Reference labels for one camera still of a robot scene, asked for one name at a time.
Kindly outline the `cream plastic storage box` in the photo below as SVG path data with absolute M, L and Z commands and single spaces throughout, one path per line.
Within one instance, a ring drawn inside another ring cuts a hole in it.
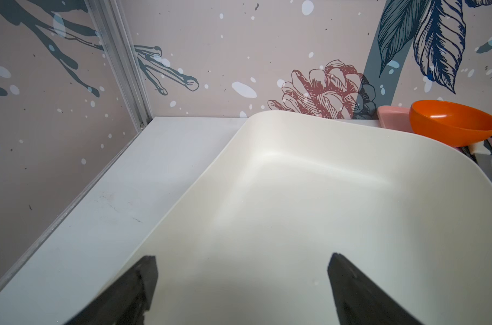
M 249 118 L 129 259 L 147 324 L 336 324 L 346 256 L 424 324 L 492 324 L 492 184 L 440 142 L 290 112 Z

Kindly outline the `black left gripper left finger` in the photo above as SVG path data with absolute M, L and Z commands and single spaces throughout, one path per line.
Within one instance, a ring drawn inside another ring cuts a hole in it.
M 142 257 L 67 324 L 143 324 L 158 277 L 156 257 Z

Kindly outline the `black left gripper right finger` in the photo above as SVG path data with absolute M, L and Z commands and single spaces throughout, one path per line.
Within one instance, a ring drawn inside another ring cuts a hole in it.
M 332 254 L 327 273 L 341 325 L 421 323 L 344 255 Z

